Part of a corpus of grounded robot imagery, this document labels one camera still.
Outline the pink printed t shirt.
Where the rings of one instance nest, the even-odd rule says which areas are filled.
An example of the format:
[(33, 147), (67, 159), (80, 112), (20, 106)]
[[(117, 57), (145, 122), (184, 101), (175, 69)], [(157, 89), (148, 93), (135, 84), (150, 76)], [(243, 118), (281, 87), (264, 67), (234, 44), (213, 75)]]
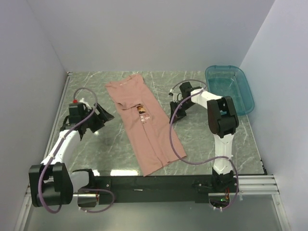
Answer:
[(144, 176), (186, 157), (169, 117), (140, 74), (105, 85), (123, 121)]

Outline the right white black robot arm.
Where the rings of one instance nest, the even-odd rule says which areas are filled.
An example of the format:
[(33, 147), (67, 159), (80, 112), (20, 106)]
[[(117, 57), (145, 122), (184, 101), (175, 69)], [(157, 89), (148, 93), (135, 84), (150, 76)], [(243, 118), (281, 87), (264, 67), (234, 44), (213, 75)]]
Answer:
[[(175, 87), (179, 87), (180, 93), (174, 93)], [(170, 121), (169, 141), (174, 154), (179, 157), (172, 141), (172, 124), (186, 116), (186, 110), (194, 105), (202, 106), (207, 110), (208, 127), (214, 136), (215, 157), (202, 162), (183, 162), (190, 165), (201, 165), (214, 161), (212, 167), (211, 186), (213, 190), (222, 192), (234, 182), (236, 168), (232, 162), (232, 142), (239, 126), (239, 119), (235, 110), (233, 99), (230, 96), (218, 96), (208, 92), (205, 87), (192, 87), (190, 81), (182, 81), (172, 87), (169, 95)]]

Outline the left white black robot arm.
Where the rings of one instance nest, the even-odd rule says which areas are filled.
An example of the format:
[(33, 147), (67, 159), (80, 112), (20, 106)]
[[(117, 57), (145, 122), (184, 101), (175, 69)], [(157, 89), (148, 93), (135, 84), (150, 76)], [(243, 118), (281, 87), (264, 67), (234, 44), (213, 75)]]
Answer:
[(71, 203), (73, 194), (96, 192), (96, 181), (91, 169), (79, 169), (70, 174), (67, 163), (87, 130), (92, 133), (104, 127), (114, 116), (98, 103), (90, 107), (74, 100), (69, 114), (60, 128), (58, 140), (47, 157), (29, 169), (31, 200), (35, 207), (50, 208)]

